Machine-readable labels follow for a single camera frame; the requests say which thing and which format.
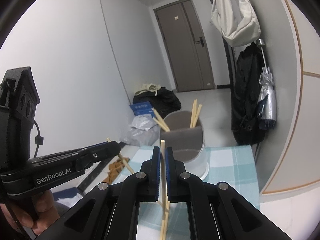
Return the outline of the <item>white shoulder bag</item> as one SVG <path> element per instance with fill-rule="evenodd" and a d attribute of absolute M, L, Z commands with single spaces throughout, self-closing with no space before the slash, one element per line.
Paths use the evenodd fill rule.
<path fill-rule="evenodd" d="M 250 0 L 213 0 L 211 20 L 233 48 L 260 38 L 260 23 Z"/>

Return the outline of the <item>person's left hand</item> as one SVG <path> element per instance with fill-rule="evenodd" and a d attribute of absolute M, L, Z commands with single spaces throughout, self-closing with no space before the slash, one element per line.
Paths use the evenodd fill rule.
<path fill-rule="evenodd" d="M 26 211 L 16 205 L 11 204 L 10 206 L 22 226 L 30 228 L 36 235 L 40 235 L 57 221 L 60 215 L 55 207 L 53 194 L 50 190 L 34 196 L 34 205 L 38 213 L 38 220 L 33 220 Z"/>

